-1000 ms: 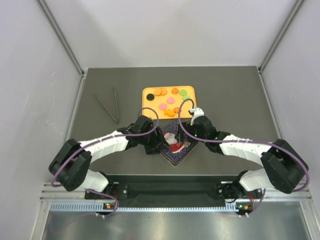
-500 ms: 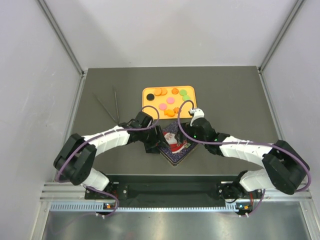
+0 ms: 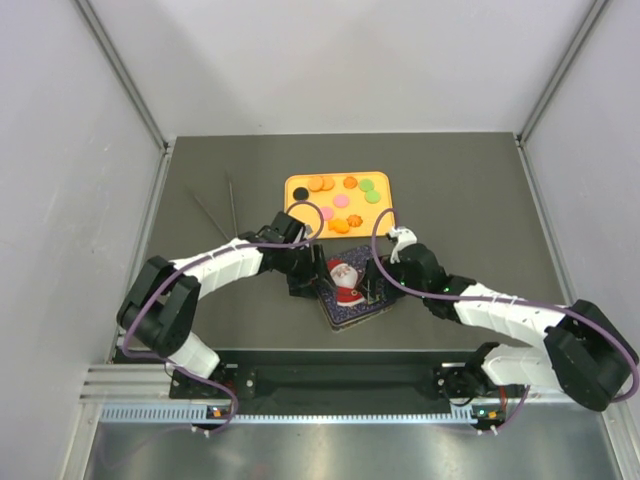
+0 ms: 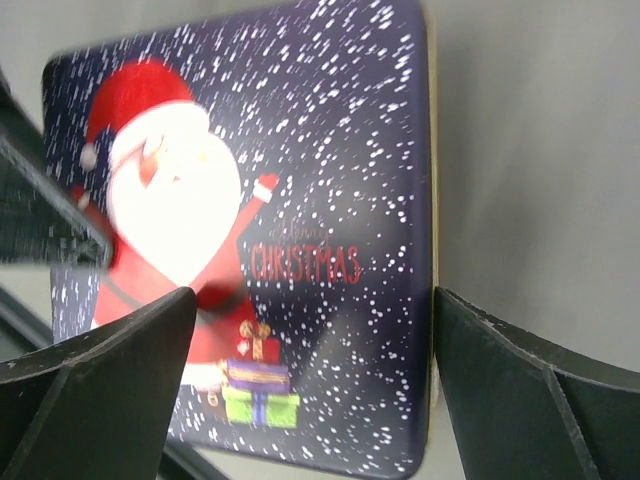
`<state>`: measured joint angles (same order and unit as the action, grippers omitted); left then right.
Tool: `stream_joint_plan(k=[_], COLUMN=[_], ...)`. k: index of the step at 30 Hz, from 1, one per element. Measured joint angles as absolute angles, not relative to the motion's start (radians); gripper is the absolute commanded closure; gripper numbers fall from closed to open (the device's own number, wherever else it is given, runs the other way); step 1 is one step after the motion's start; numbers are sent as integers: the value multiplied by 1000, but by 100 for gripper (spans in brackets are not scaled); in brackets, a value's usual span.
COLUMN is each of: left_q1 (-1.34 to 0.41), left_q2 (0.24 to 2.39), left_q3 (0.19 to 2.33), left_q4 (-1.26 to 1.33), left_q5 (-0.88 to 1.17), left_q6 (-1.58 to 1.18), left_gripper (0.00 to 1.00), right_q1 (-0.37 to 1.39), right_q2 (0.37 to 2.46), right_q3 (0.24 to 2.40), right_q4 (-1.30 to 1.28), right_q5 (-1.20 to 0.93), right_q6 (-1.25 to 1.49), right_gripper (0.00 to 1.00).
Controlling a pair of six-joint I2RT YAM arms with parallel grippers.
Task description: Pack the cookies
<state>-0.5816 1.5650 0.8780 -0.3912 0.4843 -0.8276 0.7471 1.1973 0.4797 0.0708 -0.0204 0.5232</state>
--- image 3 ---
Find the gold tin lid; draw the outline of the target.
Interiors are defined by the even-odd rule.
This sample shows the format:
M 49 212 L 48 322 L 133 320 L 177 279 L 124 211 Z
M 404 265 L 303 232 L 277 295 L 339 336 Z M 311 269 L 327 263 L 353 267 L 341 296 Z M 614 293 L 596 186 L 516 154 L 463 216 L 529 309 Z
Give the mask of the gold tin lid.
M 333 331 L 345 330 L 380 315 L 392 308 L 395 301 L 383 292 L 382 284 L 375 291 L 364 287 L 367 265 L 373 259 L 367 245 L 343 251 L 327 261 L 332 286 L 317 288 L 319 304 Z

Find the gold cookie tin box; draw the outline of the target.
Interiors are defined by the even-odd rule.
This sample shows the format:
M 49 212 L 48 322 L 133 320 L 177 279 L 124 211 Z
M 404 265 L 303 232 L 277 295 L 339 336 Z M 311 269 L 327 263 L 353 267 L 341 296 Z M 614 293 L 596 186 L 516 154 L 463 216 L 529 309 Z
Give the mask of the gold cookie tin box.
M 369 313 L 369 314 L 365 314 L 365 315 L 361 315 L 361 316 L 358 316 L 358 317 L 354 317 L 354 318 L 351 318 L 351 319 L 349 319 L 349 320 L 347 320 L 345 322 L 341 322 L 341 323 L 335 323 L 333 321 L 329 321 L 329 327 L 335 333 L 344 332 L 344 331 L 346 331 L 348 329 L 351 329 L 353 327 L 356 327 L 356 326 L 359 326 L 361 324 L 364 324 L 365 322 L 367 322 L 367 321 L 369 321 L 369 320 L 371 320 L 373 318 L 376 318 L 378 316 L 382 316 L 382 315 L 386 314 L 389 311 L 390 311 L 390 308 L 383 309 L 383 310 L 379 310 L 379 311 L 372 312 L 372 313 Z

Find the metal tongs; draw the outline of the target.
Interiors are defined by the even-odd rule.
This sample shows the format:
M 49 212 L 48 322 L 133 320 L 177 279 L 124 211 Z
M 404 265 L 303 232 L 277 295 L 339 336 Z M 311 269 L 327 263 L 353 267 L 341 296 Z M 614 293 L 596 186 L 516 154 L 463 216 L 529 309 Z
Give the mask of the metal tongs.
M 228 169 L 224 171 L 224 178 L 227 184 L 228 203 L 229 203 L 229 210 L 230 210 L 230 216 L 231 216 L 232 227 L 233 227 L 232 235 L 227 234 L 226 230 L 223 228 L 221 223 L 213 215 L 213 211 L 209 208 L 206 202 L 193 188 L 191 188 L 190 186 L 186 186 L 185 191 L 191 197 L 191 199 L 195 202 L 195 204 L 199 207 L 202 213 L 207 217 L 207 219 L 211 222 L 211 224 L 214 226 L 217 232 L 220 233 L 227 242 L 229 242 L 233 238 L 238 236 L 239 228 L 238 228 L 238 220 L 237 220 L 237 214 L 236 214 L 233 180 L 232 180 L 230 171 Z

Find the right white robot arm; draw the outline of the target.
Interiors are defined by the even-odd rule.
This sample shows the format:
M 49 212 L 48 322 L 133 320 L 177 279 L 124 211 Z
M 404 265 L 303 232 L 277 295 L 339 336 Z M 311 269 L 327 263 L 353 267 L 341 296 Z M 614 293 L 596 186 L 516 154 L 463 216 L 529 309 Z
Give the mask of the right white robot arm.
M 469 359 L 466 380 L 478 395 L 506 385 L 542 387 L 601 412 L 639 389 L 638 354 L 590 301 L 548 305 L 494 291 L 448 273 L 421 243 L 373 256 L 365 283 L 414 296 L 440 319 L 519 341 L 517 347 L 483 344 Z

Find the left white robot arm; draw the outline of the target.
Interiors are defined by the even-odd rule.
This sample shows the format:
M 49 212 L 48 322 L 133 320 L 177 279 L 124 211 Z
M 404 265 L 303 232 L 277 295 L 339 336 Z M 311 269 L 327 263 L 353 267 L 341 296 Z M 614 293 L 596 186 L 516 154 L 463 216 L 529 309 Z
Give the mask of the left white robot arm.
M 125 296 L 116 322 L 126 339 L 137 339 L 152 354 L 192 375 L 205 396 L 226 387 L 220 357 L 195 333 L 198 302 L 233 282 L 277 271 L 286 276 L 289 294 L 315 299 L 321 285 L 332 288 L 323 248 L 316 234 L 285 212 L 269 225 L 246 232 L 225 245 L 191 258 L 147 260 Z

